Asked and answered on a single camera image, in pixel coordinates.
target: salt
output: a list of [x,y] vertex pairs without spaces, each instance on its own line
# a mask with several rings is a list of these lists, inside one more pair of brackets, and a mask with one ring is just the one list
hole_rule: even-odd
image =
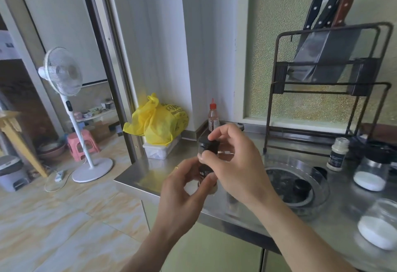
[[386,181],[378,175],[368,172],[356,172],[354,182],[370,191],[381,191],[385,188]]
[[397,229],[385,220],[364,216],[358,224],[361,235],[375,246],[384,250],[397,247]]

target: red bottle cap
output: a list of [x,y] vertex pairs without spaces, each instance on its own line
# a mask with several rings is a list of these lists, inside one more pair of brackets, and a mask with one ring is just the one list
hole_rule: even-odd
[[214,103],[214,98],[212,98],[212,102],[210,104],[210,109],[215,110],[216,109],[216,103]]

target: electric fan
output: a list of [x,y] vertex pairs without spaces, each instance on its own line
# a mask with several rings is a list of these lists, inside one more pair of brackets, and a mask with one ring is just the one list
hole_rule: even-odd
[[89,151],[85,147],[83,136],[73,115],[72,104],[67,97],[79,93],[83,79],[80,68],[73,59],[72,54],[62,47],[56,47],[47,52],[44,58],[44,66],[38,69],[38,74],[46,79],[52,88],[60,94],[66,112],[72,121],[77,137],[83,148],[86,162],[78,167],[72,174],[75,182],[89,182],[105,175],[113,166],[110,158],[91,159]]

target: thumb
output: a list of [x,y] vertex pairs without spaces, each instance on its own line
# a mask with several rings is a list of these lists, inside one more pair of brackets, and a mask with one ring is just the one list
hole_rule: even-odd
[[211,189],[214,187],[216,184],[216,180],[218,178],[216,177],[215,173],[210,173],[204,178],[204,180],[201,182],[199,188],[196,190],[194,194],[192,194],[192,199],[195,199],[198,201],[201,205],[204,205],[205,198],[208,196],[210,193]]
[[213,152],[208,150],[204,151],[201,155],[197,154],[197,157],[199,158],[198,160],[200,163],[208,165],[215,172],[215,174],[218,174],[218,172],[221,171],[226,164]]

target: stainless steel countertop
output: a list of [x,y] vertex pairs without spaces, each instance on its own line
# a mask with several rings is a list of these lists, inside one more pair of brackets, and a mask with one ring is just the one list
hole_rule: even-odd
[[[245,133],[262,151],[264,135]],[[269,144],[294,149],[320,152],[321,147],[307,144],[271,140]],[[324,148],[324,154],[330,149]],[[143,158],[131,165],[115,181],[120,190],[158,204],[161,184],[168,174],[183,159],[196,156],[195,141],[181,140],[165,160]],[[302,160],[311,166],[325,167],[327,158],[297,152],[268,148],[268,154],[285,154]],[[378,198],[397,201],[397,184],[389,181],[386,189],[372,193],[361,189],[352,181],[353,167],[346,166],[339,173],[329,172],[331,196],[316,218],[307,223],[336,251],[342,254],[357,269],[372,271],[397,271],[397,251],[387,252],[366,241],[358,232],[357,223],[365,210]],[[185,187],[188,193],[197,189],[192,181]],[[218,190],[209,195],[200,214],[200,223],[238,237],[262,248],[278,252],[274,240],[259,220],[243,204],[231,197],[218,181]]]

